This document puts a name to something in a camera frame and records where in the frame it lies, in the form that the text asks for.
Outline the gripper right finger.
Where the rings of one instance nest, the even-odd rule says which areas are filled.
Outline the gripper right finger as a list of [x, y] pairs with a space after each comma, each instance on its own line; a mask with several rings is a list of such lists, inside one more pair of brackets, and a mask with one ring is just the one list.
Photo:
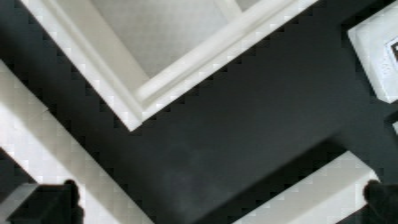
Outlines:
[[358, 211], [358, 224], [398, 224], [398, 184], [369, 180], [362, 198], [366, 206]]

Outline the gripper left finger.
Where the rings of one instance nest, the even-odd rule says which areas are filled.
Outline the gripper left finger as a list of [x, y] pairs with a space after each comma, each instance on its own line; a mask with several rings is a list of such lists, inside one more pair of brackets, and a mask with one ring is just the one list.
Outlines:
[[80, 193], [72, 180], [24, 183], [0, 201], [0, 224], [83, 224]]

